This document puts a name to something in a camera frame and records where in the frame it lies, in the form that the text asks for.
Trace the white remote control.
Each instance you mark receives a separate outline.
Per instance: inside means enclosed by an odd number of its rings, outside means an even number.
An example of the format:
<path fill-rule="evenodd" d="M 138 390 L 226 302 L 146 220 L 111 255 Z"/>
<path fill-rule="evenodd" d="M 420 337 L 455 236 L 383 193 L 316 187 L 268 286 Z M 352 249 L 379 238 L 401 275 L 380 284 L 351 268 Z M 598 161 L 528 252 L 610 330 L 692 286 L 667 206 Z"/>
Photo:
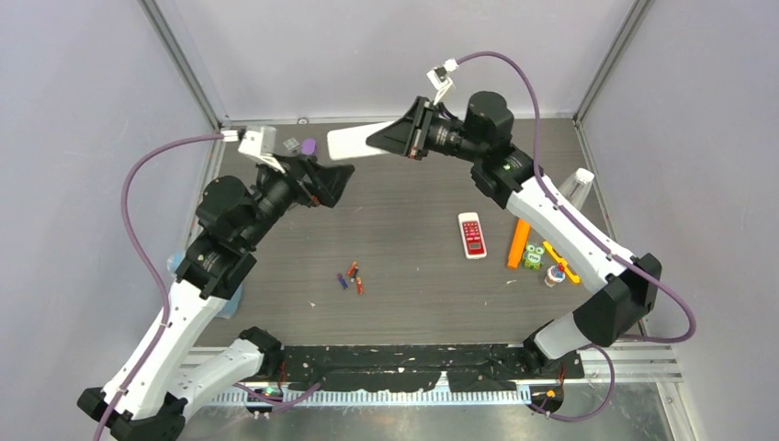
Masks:
<path fill-rule="evenodd" d="M 386 129 L 391 121 L 354 126 L 327 133 L 327 153 L 333 161 L 346 161 L 357 158 L 387 154 L 387 152 L 367 144 L 367 137 L 379 130 Z"/>

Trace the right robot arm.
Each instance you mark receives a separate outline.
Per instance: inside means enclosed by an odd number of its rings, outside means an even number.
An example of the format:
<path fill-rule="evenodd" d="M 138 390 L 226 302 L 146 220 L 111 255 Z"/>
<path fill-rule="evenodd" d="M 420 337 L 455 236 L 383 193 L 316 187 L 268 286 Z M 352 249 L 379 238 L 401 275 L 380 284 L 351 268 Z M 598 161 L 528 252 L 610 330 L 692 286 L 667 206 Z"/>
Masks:
<path fill-rule="evenodd" d="M 661 264 L 613 243 L 554 188 L 535 175 L 535 162 L 512 143 L 514 116 L 494 92 L 472 95 L 463 119 L 446 119 L 422 96 L 400 119 L 369 131 L 366 144 L 414 160 L 429 152 L 469 161 L 476 188 L 500 208 L 527 221 L 572 265 L 592 296 L 544 325 L 524 342 L 525 367 L 537 377 L 586 345 L 609 346 L 652 311 Z"/>

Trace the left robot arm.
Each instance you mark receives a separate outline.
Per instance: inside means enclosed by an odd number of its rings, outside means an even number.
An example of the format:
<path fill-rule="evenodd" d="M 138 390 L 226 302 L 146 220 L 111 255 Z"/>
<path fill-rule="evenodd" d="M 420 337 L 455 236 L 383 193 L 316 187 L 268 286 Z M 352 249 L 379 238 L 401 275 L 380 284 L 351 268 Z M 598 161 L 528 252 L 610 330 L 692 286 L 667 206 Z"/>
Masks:
<path fill-rule="evenodd" d="M 257 168 L 254 184 L 224 175 L 205 188 L 196 216 L 201 231 L 187 247 L 164 293 L 163 307 L 126 364 L 102 387 L 86 389 L 78 407 L 117 440 L 175 440 L 186 422 L 235 383 L 275 378 L 284 349 L 251 327 L 188 373 L 181 365 L 216 315 L 253 270 L 258 244 L 294 206 L 334 207 L 355 168 L 286 158 Z"/>

